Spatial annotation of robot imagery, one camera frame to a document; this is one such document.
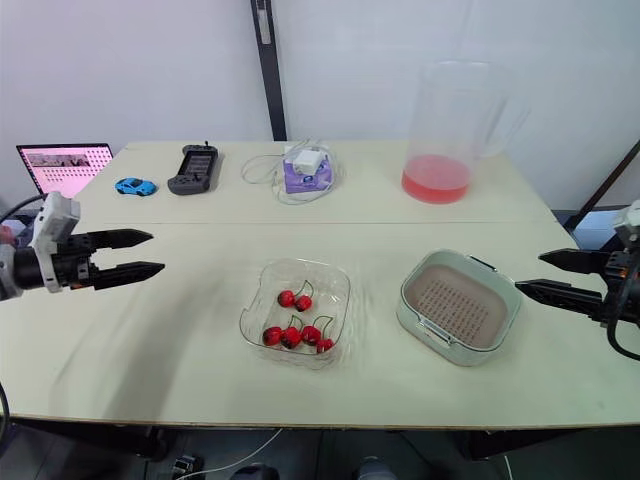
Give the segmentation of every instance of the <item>blue toy car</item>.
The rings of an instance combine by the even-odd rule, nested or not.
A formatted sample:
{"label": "blue toy car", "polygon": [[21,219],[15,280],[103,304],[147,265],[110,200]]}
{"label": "blue toy car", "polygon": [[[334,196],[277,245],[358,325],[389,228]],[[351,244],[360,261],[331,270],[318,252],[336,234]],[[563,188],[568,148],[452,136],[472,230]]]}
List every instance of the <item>blue toy car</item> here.
{"label": "blue toy car", "polygon": [[139,178],[123,178],[116,183],[118,193],[128,193],[130,195],[139,195],[146,197],[155,193],[158,188],[148,180],[140,180]]}

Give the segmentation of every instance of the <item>purple tissue box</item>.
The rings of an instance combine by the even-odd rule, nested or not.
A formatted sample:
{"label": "purple tissue box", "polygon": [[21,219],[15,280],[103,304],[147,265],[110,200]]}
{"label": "purple tissue box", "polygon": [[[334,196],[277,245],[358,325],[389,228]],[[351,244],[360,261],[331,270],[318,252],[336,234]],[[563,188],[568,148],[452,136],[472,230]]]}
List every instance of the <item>purple tissue box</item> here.
{"label": "purple tissue box", "polygon": [[320,163],[315,175],[298,175],[293,164],[283,161],[284,188],[287,193],[321,192],[333,183],[333,172],[327,157]]}

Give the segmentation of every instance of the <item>strainer basket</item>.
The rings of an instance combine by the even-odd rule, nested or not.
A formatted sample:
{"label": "strainer basket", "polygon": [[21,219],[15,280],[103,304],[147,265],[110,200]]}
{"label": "strainer basket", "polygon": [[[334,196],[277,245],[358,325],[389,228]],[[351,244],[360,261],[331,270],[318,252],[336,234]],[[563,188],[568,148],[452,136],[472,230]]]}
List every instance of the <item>strainer basket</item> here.
{"label": "strainer basket", "polygon": [[520,308],[513,281],[475,257],[432,252],[402,284],[396,315],[453,363],[478,365],[504,341]]}

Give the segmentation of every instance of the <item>cherry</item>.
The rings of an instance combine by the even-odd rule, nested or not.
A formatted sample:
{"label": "cherry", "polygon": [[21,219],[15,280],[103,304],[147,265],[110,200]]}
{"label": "cherry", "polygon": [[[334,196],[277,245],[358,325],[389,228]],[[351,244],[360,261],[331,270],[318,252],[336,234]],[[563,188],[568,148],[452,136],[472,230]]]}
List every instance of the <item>cherry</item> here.
{"label": "cherry", "polygon": [[269,327],[262,333],[262,343],[268,347],[280,343],[280,338],[282,338],[280,327]]}
{"label": "cherry", "polygon": [[324,338],[317,343],[316,352],[324,353],[328,350],[331,350],[332,347],[333,347],[333,340],[331,340],[330,338]]}
{"label": "cherry", "polygon": [[296,310],[299,312],[304,312],[305,310],[309,310],[313,302],[311,301],[311,297],[308,295],[302,295],[298,300],[296,300]]}
{"label": "cherry", "polygon": [[307,345],[315,345],[322,339],[322,333],[316,327],[307,325],[302,329],[302,341]]}
{"label": "cherry", "polygon": [[291,290],[283,290],[278,295],[278,303],[281,307],[292,307],[296,302],[296,295]]}
{"label": "cherry", "polygon": [[296,348],[301,340],[302,335],[300,334],[300,330],[296,327],[289,327],[282,333],[280,343],[291,350],[292,348]]}

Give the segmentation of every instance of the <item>clear plastic container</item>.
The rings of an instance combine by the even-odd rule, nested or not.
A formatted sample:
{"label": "clear plastic container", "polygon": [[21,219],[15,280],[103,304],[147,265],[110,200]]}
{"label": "clear plastic container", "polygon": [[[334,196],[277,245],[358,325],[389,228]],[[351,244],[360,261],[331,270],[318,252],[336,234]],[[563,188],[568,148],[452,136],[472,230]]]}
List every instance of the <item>clear plastic container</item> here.
{"label": "clear plastic container", "polygon": [[[284,308],[278,304],[277,297],[283,290],[297,292],[303,284],[313,286],[313,304],[309,310],[298,312],[295,308]],[[240,332],[258,351],[273,360],[284,360],[310,368],[320,368],[339,358],[343,348],[343,330],[346,320],[351,283],[349,277],[340,269],[324,263],[307,260],[282,259],[267,265],[260,274],[258,291],[248,309],[240,316]],[[262,341],[263,332],[278,326],[283,330],[291,322],[291,315],[299,317],[304,325],[311,325],[321,316],[332,317],[324,330],[326,338],[331,338],[334,346],[317,353],[316,347],[301,342],[295,349],[289,350],[277,344],[266,346]],[[324,319],[316,323],[322,331]]]}
{"label": "clear plastic container", "polygon": [[[499,153],[528,114],[520,108],[500,122],[514,84],[509,70],[487,62],[447,60],[426,70],[402,176],[409,195],[430,203],[465,195],[476,160]],[[499,123],[510,125],[497,140]]]}

